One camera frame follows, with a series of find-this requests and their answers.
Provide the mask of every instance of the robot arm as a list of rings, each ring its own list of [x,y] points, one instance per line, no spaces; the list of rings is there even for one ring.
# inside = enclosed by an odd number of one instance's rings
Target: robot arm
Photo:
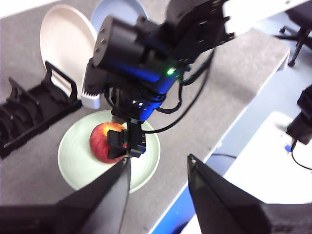
[[[247,11],[241,9],[246,9],[251,2],[253,10],[246,14]],[[109,132],[112,146],[109,157],[126,153],[139,157],[145,152],[141,123],[161,106],[178,78],[181,87],[196,80],[184,82],[181,77],[202,52],[234,39],[234,29],[246,28],[239,15],[253,15],[251,22],[244,19],[250,26],[254,21],[302,2],[304,0],[279,0],[274,4],[268,0],[171,0],[161,25],[140,17],[136,25],[131,26],[108,16],[87,66],[81,100],[83,105],[96,109],[100,94],[104,93],[113,108],[113,121],[128,123],[127,131]],[[127,149],[122,147],[124,141],[130,143]]]

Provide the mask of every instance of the plate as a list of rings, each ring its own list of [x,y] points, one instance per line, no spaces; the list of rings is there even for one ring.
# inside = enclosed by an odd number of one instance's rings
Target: plate
[[[91,23],[97,32],[108,15],[113,15],[131,25],[135,25],[139,16],[147,18],[145,9],[137,0],[103,0],[96,6],[91,16]]]
[[[96,39],[97,33],[89,20],[71,6],[52,7],[42,21],[40,51],[43,64],[47,60],[68,75],[77,85],[78,99]],[[53,73],[52,82],[70,95],[70,84],[56,73]]]
[[[97,160],[91,153],[89,137],[100,123],[111,121],[110,111],[99,111],[74,123],[63,136],[58,148],[58,167],[70,187],[79,190],[98,178],[114,164]],[[143,130],[153,128],[147,122]],[[146,152],[131,158],[130,193],[135,192],[153,176],[159,163],[160,143],[156,134],[146,134]]]

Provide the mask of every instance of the black cable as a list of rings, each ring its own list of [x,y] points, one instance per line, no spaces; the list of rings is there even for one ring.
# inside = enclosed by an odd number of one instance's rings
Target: black cable
[[[212,53],[210,54],[209,56],[209,66],[206,70],[206,74],[205,74],[205,77],[203,78],[203,82],[201,84],[201,87],[199,88],[196,96],[194,97],[193,101],[188,105],[188,107],[185,109],[185,111],[179,116],[179,118],[177,118],[174,122],[172,122],[171,124],[169,124],[168,126],[166,127],[163,127],[163,128],[160,128],[160,129],[157,129],[157,130],[152,130],[152,131],[143,131],[143,133],[145,134],[152,134],[152,133],[160,133],[160,132],[164,132],[170,128],[172,128],[173,126],[175,126],[177,123],[180,122],[181,119],[183,119],[183,117],[188,113],[188,111],[190,110],[190,108],[194,105],[194,103],[197,101],[198,97],[200,96],[202,90],[204,89],[205,87],[205,84],[207,83],[208,79],[209,79],[209,71],[210,71],[210,64],[213,60],[213,57],[214,57],[214,54],[215,54],[215,49],[213,49]]]
[[[212,57],[212,53],[207,57],[206,61],[200,66],[200,68],[197,69],[188,79],[182,81],[183,86],[187,86],[190,84],[193,84],[199,77],[200,75],[209,68],[210,66],[210,59]]]
[[[229,155],[229,154],[220,154],[220,153],[213,153],[211,156],[225,156],[225,157],[231,157],[231,158],[237,158],[234,155]]]
[[[306,166],[304,166],[304,165],[300,164],[300,163],[299,163],[299,162],[297,162],[297,160],[294,158],[294,155],[293,155],[293,150],[295,149],[296,144],[297,144],[297,140],[295,139],[295,140],[293,141],[293,143],[292,143],[292,147],[291,147],[291,154],[292,154],[292,158],[293,158],[294,162],[295,162],[295,163],[297,163],[300,167],[303,167],[303,168],[308,169],[308,170],[312,170],[312,168],[310,168],[310,167],[306,167]]]
[[[178,109],[180,109],[180,107],[182,105],[182,90],[183,90],[183,85],[182,85],[181,82],[179,82],[179,90],[178,90],[179,102],[178,102],[178,104],[174,108],[172,108],[172,109],[164,109],[164,108],[158,107],[156,110],[161,112],[161,113],[170,115],[173,112],[176,112]]]

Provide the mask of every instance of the apple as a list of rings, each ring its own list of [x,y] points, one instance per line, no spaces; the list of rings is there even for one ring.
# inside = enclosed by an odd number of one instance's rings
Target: apple
[[[114,122],[101,123],[98,126],[96,126],[91,132],[89,139],[92,154],[98,160],[104,163],[115,163],[120,161],[124,156],[120,156],[115,159],[108,158],[108,153],[111,146],[108,144],[107,134],[109,130],[121,132],[121,130],[123,129],[125,129],[124,126]]]

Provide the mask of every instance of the blue object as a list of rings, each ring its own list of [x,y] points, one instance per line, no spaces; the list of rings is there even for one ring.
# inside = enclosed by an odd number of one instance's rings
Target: blue object
[[[287,152],[291,152],[292,151],[292,148],[291,148],[291,146],[289,146],[289,145],[285,145],[285,150],[287,151]]]
[[[148,18],[145,9],[137,0],[102,0],[91,16],[91,24],[97,32],[108,15],[113,15],[132,25],[135,25],[139,16]]]
[[[177,234],[195,215],[189,187],[186,187],[152,234]]]

